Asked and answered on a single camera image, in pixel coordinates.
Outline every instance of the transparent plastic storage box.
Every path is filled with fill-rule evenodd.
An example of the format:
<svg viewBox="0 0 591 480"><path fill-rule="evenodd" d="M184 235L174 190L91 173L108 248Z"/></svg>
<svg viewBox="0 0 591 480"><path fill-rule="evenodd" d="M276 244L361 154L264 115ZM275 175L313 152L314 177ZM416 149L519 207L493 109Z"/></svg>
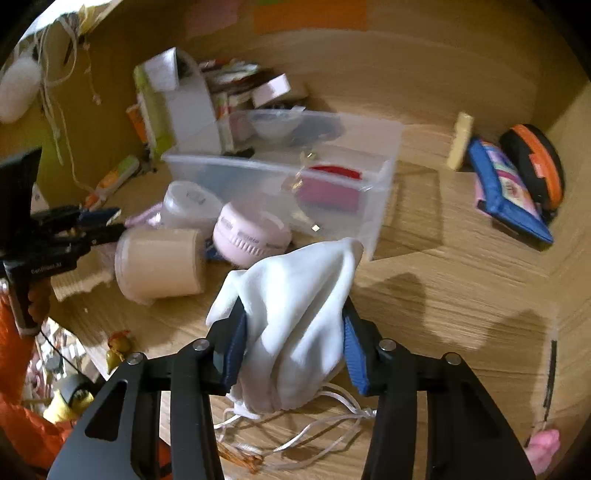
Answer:
<svg viewBox="0 0 591 480"><path fill-rule="evenodd" d="M309 235L353 237L373 257L402 125L345 113L237 111L163 155L176 180L260 206Z"/></svg>

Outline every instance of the small figurine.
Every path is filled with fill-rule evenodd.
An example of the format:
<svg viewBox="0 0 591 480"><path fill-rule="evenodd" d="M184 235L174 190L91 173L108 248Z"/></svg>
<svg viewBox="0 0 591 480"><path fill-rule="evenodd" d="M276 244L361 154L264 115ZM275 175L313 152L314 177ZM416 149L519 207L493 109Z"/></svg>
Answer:
<svg viewBox="0 0 591 480"><path fill-rule="evenodd" d="M129 330L115 332L109 337L106 353L107 373L110 374L119 364L125 360L125 355L131 351L131 341L127 338Z"/></svg>

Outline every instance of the white drawstring bag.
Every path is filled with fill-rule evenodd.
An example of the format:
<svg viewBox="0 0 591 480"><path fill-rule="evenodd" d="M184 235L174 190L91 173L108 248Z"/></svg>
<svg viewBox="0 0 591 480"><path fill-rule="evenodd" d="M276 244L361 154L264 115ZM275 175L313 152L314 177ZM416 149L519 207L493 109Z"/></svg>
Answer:
<svg viewBox="0 0 591 480"><path fill-rule="evenodd" d="M357 419L348 434L311 459L264 464L262 469L309 465L352 437L362 418L375 417L374 411L362 410L344 389L327 384L344 364L342 310L362 253L358 241L346 238L266 258L249 270L232 271L207 315L208 326L227 318L240 297L248 317L245 356L238 382L228 395L234 407L227 409L224 421L216 425L221 430L219 441L223 441L228 426L241 417L260 420L299 408L321 395L341 401L349 412L317 420L286 444L267 452L244 444L232 447L264 458L295 446L319 423ZM234 415L227 420L228 413Z"/></svg>

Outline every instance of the orange fabric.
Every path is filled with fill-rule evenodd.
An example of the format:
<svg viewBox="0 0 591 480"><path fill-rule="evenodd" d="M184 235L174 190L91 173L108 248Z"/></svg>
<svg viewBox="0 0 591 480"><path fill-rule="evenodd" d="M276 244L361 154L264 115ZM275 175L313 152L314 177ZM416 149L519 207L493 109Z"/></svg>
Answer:
<svg viewBox="0 0 591 480"><path fill-rule="evenodd" d="M33 337L18 336L11 309L0 300L0 392L12 403L20 402L33 343Z"/></svg>
<svg viewBox="0 0 591 480"><path fill-rule="evenodd" d="M54 425L20 405L33 343L33 337L19 337L12 311L0 296L0 428L25 463L49 470L72 424ZM160 465L169 463L170 447L160 441L158 448ZM172 475L165 480L172 480Z"/></svg>

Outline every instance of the black and orange pouch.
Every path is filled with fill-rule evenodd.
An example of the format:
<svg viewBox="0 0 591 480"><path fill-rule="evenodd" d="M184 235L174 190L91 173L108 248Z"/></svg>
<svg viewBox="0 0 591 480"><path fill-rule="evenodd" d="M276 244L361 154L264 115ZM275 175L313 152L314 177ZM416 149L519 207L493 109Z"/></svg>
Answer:
<svg viewBox="0 0 591 480"><path fill-rule="evenodd" d="M549 223L564 196L564 171L560 157L537 127L520 124L501 135L503 152L515 165L541 216Z"/></svg>

